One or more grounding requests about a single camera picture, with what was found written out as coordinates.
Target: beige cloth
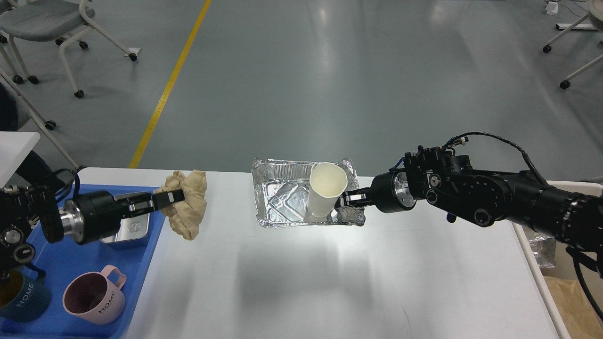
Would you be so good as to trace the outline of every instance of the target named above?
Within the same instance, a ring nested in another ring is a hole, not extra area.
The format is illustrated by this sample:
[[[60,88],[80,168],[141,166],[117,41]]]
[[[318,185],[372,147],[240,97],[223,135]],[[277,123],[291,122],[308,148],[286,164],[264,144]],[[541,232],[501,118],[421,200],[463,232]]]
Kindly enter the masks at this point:
[[[603,338],[597,315],[577,280],[545,277],[545,281],[572,338]]]
[[[165,179],[165,185],[156,189],[155,193],[180,188],[185,193],[185,199],[162,209],[161,213],[168,217],[172,230],[186,240],[193,240],[199,234],[199,224],[203,221],[207,207],[205,172],[196,169],[186,177],[182,172],[175,171]]]

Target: white paper cup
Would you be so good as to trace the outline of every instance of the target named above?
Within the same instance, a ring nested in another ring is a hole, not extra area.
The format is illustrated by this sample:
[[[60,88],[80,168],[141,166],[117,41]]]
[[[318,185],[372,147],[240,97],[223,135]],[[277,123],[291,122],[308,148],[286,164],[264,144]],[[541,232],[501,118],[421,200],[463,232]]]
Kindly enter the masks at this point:
[[[329,215],[346,187],[347,175],[341,167],[330,162],[316,163],[310,172],[310,213],[317,218]]]

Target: chair seat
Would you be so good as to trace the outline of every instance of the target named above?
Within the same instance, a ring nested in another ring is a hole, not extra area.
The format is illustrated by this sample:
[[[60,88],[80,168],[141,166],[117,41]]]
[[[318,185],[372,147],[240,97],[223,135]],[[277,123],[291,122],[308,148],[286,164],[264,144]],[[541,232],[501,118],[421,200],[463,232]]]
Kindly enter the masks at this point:
[[[94,10],[86,7],[94,17]],[[85,24],[79,5],[63,0],[36,0],[0,15],[0,30],[29,41],[51,41]]]

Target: yellow floor line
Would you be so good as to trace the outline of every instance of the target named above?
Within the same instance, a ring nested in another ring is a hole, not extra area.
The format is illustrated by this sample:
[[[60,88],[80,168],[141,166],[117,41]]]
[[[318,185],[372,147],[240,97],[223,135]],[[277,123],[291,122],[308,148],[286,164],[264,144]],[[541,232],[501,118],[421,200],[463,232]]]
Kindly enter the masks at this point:
[[[153,115],[151,116],[151,120],[149,121],[149,124],[147,125],[147,129],[145,130],[145,133],[142,135],[142,139],[140,139],[140,142],[138,143],[136,152],[134,152],[134,156],[132,157],[132,160],[130,161],[130,165],[128,166],[129,168],[136,168],[136,167],[138,167],[138,164],[140,163],[142,154],[145,152],[145,149],[147,148],[149,140],[151,139],[151,135],[153,134],[153,131],[155,130],[155,126],[157,125],[157,121],[159,120],[159,117],[161,116],[161,113],[163,112],[163,107],[165,106],[165,103],[167,102],[167,100],[169,98],[169,94],[172,92],[172,88],[174,87],[174,83],[176,82],[176,79],[178,79],[178,74],[180,73],[180,70],[182,69],[182,65],[185,63],[186,56],[188,55],[188,52],[191,49],[192,43],[195,40],[195,36],[197,36],[197,31],[199,30],[199,27],[201,27],[201,23],[203,22],[203,18],[205,17],[205,13],[207,13],[207,9],[209,8],[209,4],[211,4],[211,2],[212,2],[212,0],[205,1],[205,4],[203,5],[203,8],[201,9],[201,13],[199,13],[199,17],[197,17],[197,21],[195,22],[195,25],[193,26],[188,39],[186,39],[185,47],[182,49],[182,52],[180,53],[180,57],[178,58],[178,62],[176,62],[176,66],[174,67],[174,70],[172,71],[172,75],[170,75],[168,83],[165,85],[163,94],[161,94],[161,99],[159,99],[159,102],[157,103],[157,106],[155,107],[155,111],[153,112]]]

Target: foil container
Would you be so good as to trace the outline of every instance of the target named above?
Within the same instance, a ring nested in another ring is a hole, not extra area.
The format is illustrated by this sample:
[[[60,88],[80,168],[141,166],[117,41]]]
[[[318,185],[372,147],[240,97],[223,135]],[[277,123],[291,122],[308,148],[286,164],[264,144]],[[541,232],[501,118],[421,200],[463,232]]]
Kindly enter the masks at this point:
[[[310,170],[316,162],[273,159],[253,161],[257,222],[266,228],[302,225],[364,225],[364,208],[334,208],[324,218],[306,210],[310,190]],[[346,191],[358,189],[356,169],[350,159],[334,163],[347,174]]]

